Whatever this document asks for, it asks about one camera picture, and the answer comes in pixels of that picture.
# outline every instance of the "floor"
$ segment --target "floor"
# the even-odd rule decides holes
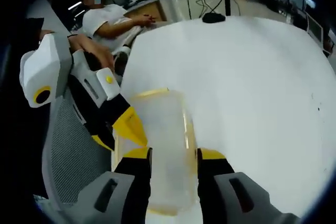
[[[183,19],[189,19],[188,13],[188,5],[187,0],[176,0],[179,10],[179,15]],[[202,7],[196,3],[197,0],[189,0],[190,3],[190,11],[192,18],[199,18],[201,14]],[[215,7],[220,0],[206,0],[206,3],[211,7]],[[246,0],[231,0],[231,15],[239,16],[238,6],[240,8],[240,13],[242,16],[250,16],[250,17],[261,17],[261,18],[269,18],[274,19],[280,22],[286,22],[286,17],[282,14],[275,13],[268,9],[265,5],[255,2],[249,2]],[[221,13],[225,15],[225,4],[224,0],[219,4],[219,6],[215,9],[215,12]]]

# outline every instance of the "white t-shirt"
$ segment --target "white t-shirt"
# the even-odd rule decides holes
[[[114,25],[131,20],[130,18],[124,17],[126,12],[127,11],[124,8],[115,4],[107,5],[100,9],[89,10],[83,17],[83,31],[93,40],[107,46],[110,48],[111,52],[114,52],[116,49],[132,40],[142,30],[142,28],[140,26],[134,26],[132,29],[115,39],[102,38],[99,35],[96,35],[95,32],[105,22],[108,22],[110,25]]]

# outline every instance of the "man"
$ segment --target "man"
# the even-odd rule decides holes
[[[131,46],[144,27],[150,27],[154,18],[139,15],[128,18],[127,11],[119,5],[105,5],[106,0],[83,0],[90,8],[83,17],[83,30],[95,41],[115,52],[122,46]]]

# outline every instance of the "desk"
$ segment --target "desk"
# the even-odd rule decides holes
[[[130,16],[146,13],[158,18],[157,21],[177,22],[176,9],[173,0],[145,0],[131,6],[127,12]]]
[[[229,16],[142,34],[121,93],[164,87],[184,93],[198,146],[225,154],[280,211],[302,217],[321,194],[336,157],[336,76],[305,31]]]

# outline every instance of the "transparent plastic cup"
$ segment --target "transparent plastic cup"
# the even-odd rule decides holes
[[[182,94],[167,89],[149,91],[130,103],[153,149],[148,210],[170,216],[188,210],[197,197],[197,151]],[[142,147],[117,135],[115,139],[115,166],[124,154]]]

